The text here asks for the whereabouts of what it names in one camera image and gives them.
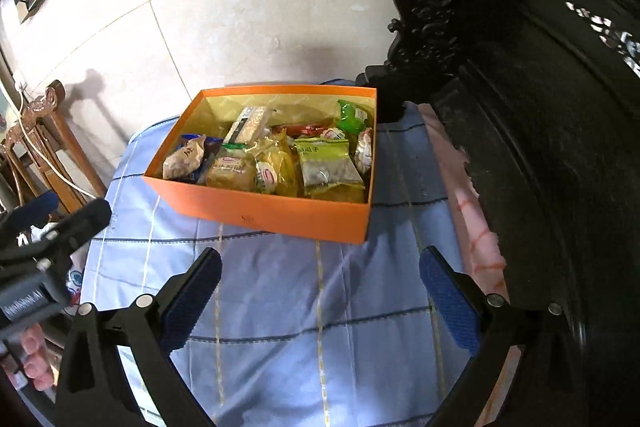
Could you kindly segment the person left hand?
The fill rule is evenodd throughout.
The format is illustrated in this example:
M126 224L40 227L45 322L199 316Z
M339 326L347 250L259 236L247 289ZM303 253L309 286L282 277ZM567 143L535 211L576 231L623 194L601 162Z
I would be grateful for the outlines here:
M38 391L46 391L54 385L54 376L48 359L46 337L39 324L25 329L21 345L26 353L23 362L25 375Z

